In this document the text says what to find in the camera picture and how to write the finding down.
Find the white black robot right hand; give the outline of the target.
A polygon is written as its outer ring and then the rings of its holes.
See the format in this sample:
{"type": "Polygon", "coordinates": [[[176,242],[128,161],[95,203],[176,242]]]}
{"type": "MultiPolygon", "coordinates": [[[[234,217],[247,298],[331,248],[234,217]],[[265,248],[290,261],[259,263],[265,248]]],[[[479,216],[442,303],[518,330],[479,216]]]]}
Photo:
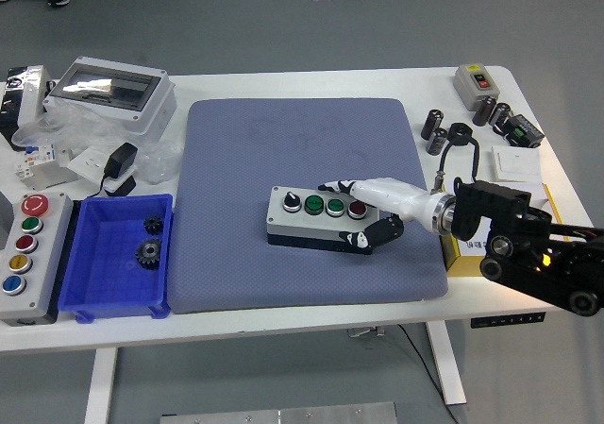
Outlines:
{"type": "Polygon", "coordinates": [[[428,191],[394,178],[331,181],[318,186],[319,191],[344,193],[391,216],[378,220],[357,232],[341,231],[339,236],[349,245],[367,250],[386,245],[404,232],[408,221],[419,222],[428,232],[440,234],[440,199],[428,191]]]}

